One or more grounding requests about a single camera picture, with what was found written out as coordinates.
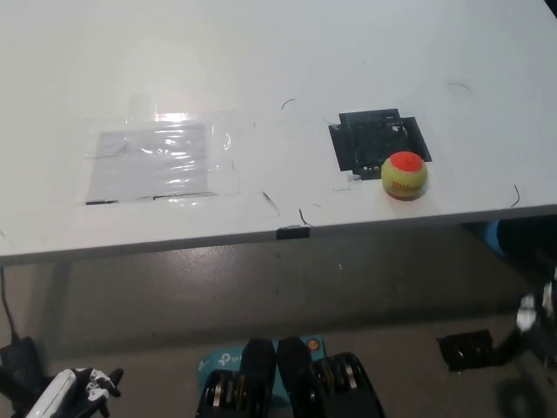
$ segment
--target black cable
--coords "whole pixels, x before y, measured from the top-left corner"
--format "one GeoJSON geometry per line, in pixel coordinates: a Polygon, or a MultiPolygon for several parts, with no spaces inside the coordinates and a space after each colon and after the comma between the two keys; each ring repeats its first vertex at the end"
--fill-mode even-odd
{"type": "Polygon", "coordinates": [[[2,291],[3,309],[6,311],[6,317],[8,317],[8,323],[10,324],[11,342],[14,343],[19,341],[19,335],[17,335],[14,319],[11,316],[10,307],[8,307],[8,301],[6,300],[6,279],[3,275],[3,266],[0,266],[0,290],[2,291]]]}

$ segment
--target tennis ball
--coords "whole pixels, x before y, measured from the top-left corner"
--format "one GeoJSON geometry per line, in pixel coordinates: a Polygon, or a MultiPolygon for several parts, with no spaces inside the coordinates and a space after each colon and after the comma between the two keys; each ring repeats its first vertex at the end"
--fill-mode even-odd
{"type": "Polygon", "coordinates": [[[389,196],[399,200],[414,200],[425,190],[427,167],[418,154],[396,152],[383,163],[381,180],[389,196]]]}

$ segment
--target gray floor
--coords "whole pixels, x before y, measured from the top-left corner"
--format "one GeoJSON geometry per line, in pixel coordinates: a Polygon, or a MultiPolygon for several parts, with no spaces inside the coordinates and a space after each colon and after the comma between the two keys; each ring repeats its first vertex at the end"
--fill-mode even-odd
{"type": "MultiPolygon", "coordinates": [[[[193,417],[197,364],[250,336],[322,333],[353,351],[387,417],[555,416],[551,376],[529,354],[449,374],[436,337],[498,340],[529,285],[460,227],[199,248],[6,269],[20,334],[51,373],[123,367],[115,418],[193,417]],[[534,405],[530,415],[513,415],[534,405]]],[[[10,333],[0,324],[0,343],[10,333]]],[[[9,416],[0,400],[0,416],[9,416]]],[[[288,411],[274,415],[288,416],[288,411]]]]}

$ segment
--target white table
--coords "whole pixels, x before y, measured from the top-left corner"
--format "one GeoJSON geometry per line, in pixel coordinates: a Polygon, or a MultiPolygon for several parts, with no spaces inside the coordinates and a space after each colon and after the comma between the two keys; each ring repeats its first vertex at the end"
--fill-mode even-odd
{"type": "Polygon", "coordinates": [[[557,205],[542,0],[4,0],[0,50],[3,264],[275,239],[299,210],[317,236],[557,205]],[[85,206],[84,123],[138,98],[235,111],[237,192],[85,206]],[[385,108],[416,117],[433,156],[419,200],[336,164],[327,122],[385,108]]]}

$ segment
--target transparent plastic sheet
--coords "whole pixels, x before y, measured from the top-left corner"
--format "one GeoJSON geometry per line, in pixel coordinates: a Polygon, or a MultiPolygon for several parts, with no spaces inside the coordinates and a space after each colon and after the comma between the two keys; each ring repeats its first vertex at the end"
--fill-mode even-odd
{"type": "Polygon", "coordinates": [[[85,158],[87,204],[234,194],[233,112],[95,121],[85,158]]]}

